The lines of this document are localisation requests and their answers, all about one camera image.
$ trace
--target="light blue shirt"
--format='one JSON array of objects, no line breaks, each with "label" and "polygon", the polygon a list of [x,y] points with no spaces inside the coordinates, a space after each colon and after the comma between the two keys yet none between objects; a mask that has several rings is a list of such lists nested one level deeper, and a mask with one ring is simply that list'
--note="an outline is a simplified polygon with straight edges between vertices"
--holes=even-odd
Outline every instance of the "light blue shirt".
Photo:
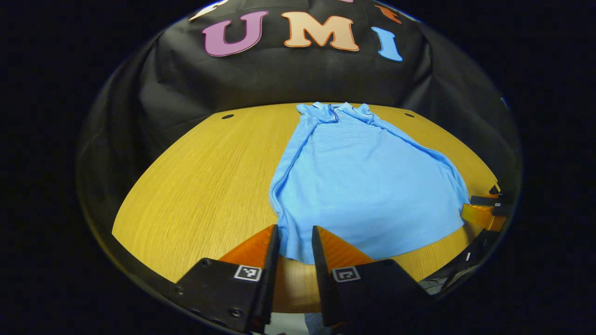
[{"label": "light blue shirt", "polygon": [[269,193],[281,255],[314,264],[314,225],[373,259],[427,246],[463,225],[468,191],[445,155],[422,147],[366,104],[297,109],[300,123]]}]

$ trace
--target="foam letter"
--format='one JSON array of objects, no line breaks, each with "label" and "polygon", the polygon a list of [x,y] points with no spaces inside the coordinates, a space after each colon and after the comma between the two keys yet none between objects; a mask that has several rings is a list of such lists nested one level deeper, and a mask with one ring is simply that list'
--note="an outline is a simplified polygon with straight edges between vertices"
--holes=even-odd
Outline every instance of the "foam letter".
[{"label": "foam letter", "polygon": [[393,20],[399,24],[402,24],[402,22],[398,19],[398,15],[395,14],[394,12],[390,11],[388,8],[377,6],[377,5],[375,5],[375,7],[378,7],[379,9],[381,9],[381,12],[383,12],[383,14],[386,17],[388,17],[389,20]]},{"label": "foam letter", "polygon": [[360,50],[352,35],[354,22],[349,18],[332,15],[324,24],[320,24],[314,17],[304,12],[285,12],[281,16],[290,22],[290,39],[284,42],[286,46],[291,48],[310,46],[312,42],[306,39],[306,32],[308,32],[319,46],[327,44],[333,34],[331,46],[335,49]]},{"label": "foam letter", "polygon": [[200,10],[197,13],[197,15],[195,15],[195,16],[191,17],[190,19],[188,19],[188,21],[193,21],[195,18],[197,18],[197,17],[199,17],[201,15],[205,15],[205,14],[207,14],[209,12],[212,12],[212,11],[215,10],[215,6],[221,6],[221,5],[225,4],[226,2],[228,2],[228,0],[221,0],[220,2],[216,2],[216,3],[212,4],[212,5],[207,6],[207,7],[203,8],[202,10]]},{"label": "foam letter", "polygon": [[371,29],[377,33],[378,39],[381,41],[381,51],[378,53],[390,60],[403,61],[395,45],[395,35],[381,28],[372,27]]},{"label": "foam letter", "polygon": [[259,42],[261,37],[263,17],[267,11],[258,11],[242,15],[240,20],[246,21],[246,36],[236,43],[225,42],[225,28],[231,20],[216,23],[203,29],[205,34],[205,51],[211,56],[221,57],[243,52]]}]

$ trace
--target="screw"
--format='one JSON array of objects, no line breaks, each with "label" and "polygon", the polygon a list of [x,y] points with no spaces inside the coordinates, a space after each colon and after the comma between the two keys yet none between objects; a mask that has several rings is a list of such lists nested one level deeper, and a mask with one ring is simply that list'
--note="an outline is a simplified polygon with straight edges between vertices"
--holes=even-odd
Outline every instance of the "screw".
[{"label": "screw", "polygon": [[234,318],[239,318],[242,316],[242,311],[237,309],[237,308],[232,308],[229,310],[230,315],[232,315]]}]

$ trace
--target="dark background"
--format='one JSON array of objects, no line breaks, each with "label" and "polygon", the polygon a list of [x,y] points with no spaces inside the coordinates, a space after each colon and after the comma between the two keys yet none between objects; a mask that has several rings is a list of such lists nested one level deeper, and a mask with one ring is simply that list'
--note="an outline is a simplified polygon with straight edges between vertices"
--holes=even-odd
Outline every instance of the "dark background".
[{"label": "dark background", "polygon": [[[83,220],[74,184],[79,129],[105,80],[145,40],[205,4],[5,5],[8,101],[15,103],[4,108],[7,180],[17,183],[7,192],[7,227],[15,233],[7,235],[6,255],[15,267],[5,272],[10,299],[0,324],[32,334],[205,332],[110,263]],[[577,270],[592,260],[586,251],[593,210],[582,204],[591,179],[582,168],[593,156],[593,112],[580,101],[594,85],[584,38],[593,8],[513,1],[395,6],[485,68],[513,109],[526,161],[521,201],[503,244],[408,332],[585,329],[593,303],[589,278]]]}]

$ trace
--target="wood grain surface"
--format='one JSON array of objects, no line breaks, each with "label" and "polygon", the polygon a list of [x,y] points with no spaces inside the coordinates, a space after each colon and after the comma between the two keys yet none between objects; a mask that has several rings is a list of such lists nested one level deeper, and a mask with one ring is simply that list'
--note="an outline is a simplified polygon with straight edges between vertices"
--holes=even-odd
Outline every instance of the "wood grain surface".
[{"label": "wood grain surface", "polygon": [[[486,194],[496,184],[476,154],[431,121],[398,108],[370,108],[421,145],[449,157],[471,195]],[[234,116],[222,119],[229,114]],[[120,207],[113,235],[149,268],[176,282],[199,259],[217,259],[276,224],[269,186],[299,117],[295,103],[213,114],[142,175]],[[459,254],[480,230],[466,224],[392,259],[421,280]],[[274,312],[320,311],[318,294],[314,265],[280,257]]]}]

